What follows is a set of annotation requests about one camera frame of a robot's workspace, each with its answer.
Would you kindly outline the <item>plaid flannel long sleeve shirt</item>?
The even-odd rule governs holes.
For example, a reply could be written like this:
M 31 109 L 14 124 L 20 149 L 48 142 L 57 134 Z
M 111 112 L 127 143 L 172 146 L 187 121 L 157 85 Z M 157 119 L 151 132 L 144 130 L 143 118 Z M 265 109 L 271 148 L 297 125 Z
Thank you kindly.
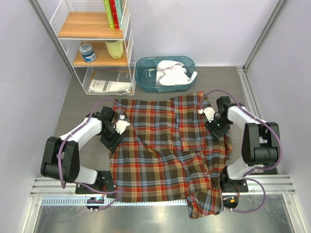
M 185 199 L 189 216 L 200 218 L 224 210 L 220 173 L 232 153 L 231 137 L 214 141 L 199 106 L 209 106 L 202 91 L 169 100 L 119 99 L 129 126 L 110 170 L 122 202 Z

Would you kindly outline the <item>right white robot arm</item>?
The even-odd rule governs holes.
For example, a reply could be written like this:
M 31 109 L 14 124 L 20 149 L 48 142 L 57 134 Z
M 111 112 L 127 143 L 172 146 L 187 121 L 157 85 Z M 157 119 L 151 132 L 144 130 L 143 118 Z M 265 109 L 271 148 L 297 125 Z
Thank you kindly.
M 280 158 L 279 126 L 253 116 L 244 106 L 232 103 L 228 96 L 218 98 L 216 103 L 217 111 L 212 107 L 198 111 L 206 118 L 205 127 L 213 140 L 225 136 L 232 124 L 243 130 L 241 157 L 222 170 L 220 188 L 224 192 L 247 192 L 245 177 L 257 169 L 273 166 Z

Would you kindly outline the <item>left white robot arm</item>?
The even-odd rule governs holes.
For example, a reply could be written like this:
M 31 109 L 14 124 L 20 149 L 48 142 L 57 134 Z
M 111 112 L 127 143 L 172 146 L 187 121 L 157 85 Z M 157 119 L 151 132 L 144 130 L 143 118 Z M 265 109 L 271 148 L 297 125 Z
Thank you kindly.
M 99 136 L 100 142 L 115 152 L 124 138 L 123 133 L 130 123 L 110 107 L 100 112 L 92 112 L 73 130 L 60 137 L 47 139 L 40 173 L 42 176 L 59 180 L 62 187 L 75 183 L 97 194 L 104 191 L 102 172 L 80 164 L 80 150 L 93 137 Z

